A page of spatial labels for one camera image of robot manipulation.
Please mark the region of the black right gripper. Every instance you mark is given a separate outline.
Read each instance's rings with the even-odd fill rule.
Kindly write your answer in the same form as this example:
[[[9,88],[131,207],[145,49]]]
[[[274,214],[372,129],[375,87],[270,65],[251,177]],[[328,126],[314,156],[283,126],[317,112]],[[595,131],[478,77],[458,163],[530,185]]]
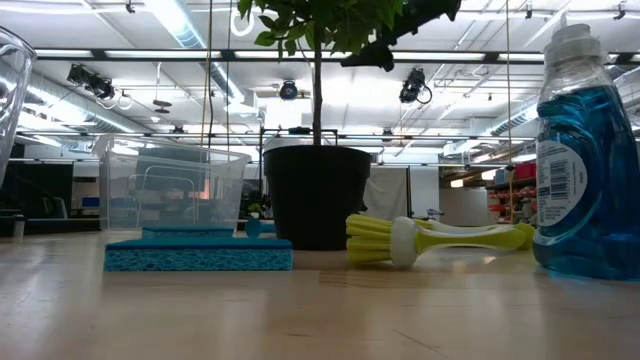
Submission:
[[[446,16],[454,21],[462,0],[403,0],[394,15],[390,30],[384,31],[384,43],[371,43],[358,54],[351,54],[340,62],[342,67],[378,67],[384,71],[394,69],[394,57],[388,46],[395,46],[399,38],[416,35],[419,28],[432,20]]]

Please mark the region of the green dish brush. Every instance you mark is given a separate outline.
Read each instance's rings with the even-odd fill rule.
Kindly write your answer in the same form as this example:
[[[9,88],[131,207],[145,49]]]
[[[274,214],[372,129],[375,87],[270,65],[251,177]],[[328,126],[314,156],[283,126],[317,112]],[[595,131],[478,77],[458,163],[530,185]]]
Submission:
[[[498,228],[498,225],[479,226],[479,227],[458,227],[440,223],[433,219],[422,220],[415,219],[415,222],[425,229],[448,234],[475,234]]]
[[[526,223],[498,225],[475,234],[448,234],[425,229],[415,219],[382,220],[352,214],[346,219],[347,259],[360,265],[389,261],[397,268],[411,267],[423,253],[440,247],[480,247],[529,250],[535,228]]]

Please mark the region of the blue dish soap bottle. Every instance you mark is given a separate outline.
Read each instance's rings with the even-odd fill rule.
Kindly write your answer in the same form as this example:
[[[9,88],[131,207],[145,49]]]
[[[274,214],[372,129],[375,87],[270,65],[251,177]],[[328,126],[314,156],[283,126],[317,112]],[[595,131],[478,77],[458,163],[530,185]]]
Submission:
[[[564,274],[640,280],[640,158],[606,60],[586,24],[544,49],[534,256]]]

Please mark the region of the dark blue scrub sponge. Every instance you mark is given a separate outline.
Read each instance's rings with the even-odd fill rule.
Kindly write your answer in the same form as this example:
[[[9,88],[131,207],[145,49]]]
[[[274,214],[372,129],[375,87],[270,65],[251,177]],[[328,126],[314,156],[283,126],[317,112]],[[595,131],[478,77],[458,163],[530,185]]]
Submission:
[[[142,228],[145,240],[169,238],[214,238],[232,237],[235,230],[219,226],[149,226]]]
[[[288,271],[292,268],[292,245],[280,239],[136,239],[107,244],[104,253],[106,272]]]

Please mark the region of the black overhead beam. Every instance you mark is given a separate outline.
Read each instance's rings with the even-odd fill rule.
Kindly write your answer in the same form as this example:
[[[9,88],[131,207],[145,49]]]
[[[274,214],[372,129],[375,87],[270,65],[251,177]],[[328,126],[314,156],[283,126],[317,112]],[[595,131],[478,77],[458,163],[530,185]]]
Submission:
[[[199,62],[211,55],[222,62],[270,62],[278,60],[274,50],[188,50],[188,49],[37,49],[42,61],[107,61],[107,62]],[[538,52],[465,52],[465,51],[392,51],[397,63],[415,64],[490,64],[542,65],[544,55]]]

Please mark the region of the white panel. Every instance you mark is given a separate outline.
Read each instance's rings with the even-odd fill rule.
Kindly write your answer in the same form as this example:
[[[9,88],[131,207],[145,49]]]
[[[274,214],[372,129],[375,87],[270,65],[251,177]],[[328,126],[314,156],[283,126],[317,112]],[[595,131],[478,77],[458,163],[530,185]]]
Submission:
[[[393,220],[408,215],[407,168],[372,167],[363,198],[367,216]]]

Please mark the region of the green plant in black pot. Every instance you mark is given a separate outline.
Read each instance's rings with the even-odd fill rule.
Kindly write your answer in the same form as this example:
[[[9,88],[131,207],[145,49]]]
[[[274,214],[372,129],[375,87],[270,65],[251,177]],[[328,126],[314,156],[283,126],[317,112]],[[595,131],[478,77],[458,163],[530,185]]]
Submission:
[[[357,54],[371,36],[390,30],[407,0],[238,0],[246,18],[261,11],[265,29],[255,42],[292,56],[303,44],[312,65],[310,145],[285,145],[264,154],[264,172],[276,233],[296,250],[342,250],[345,219],[362,203],[370,172],[368,153],[322,143],[323,52]]]

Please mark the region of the shelf with red bins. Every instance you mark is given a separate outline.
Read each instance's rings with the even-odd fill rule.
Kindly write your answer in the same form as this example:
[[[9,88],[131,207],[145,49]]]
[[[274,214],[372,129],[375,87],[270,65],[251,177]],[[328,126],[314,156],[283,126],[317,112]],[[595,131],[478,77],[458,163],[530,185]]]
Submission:
[[[486,188],[489,215],[498,224],[536,224],[536,163],[529,161],[499,169]]]

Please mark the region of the clear plastic bin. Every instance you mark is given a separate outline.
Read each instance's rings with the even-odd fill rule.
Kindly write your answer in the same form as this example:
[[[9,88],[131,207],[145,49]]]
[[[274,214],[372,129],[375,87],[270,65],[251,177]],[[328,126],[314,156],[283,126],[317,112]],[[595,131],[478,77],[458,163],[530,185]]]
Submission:
[[[115,135],[99,137],[92,153],[103,230],[237,224],[246,154]]]
[[[36,58],[26,41],[0,26],[0,188]]]

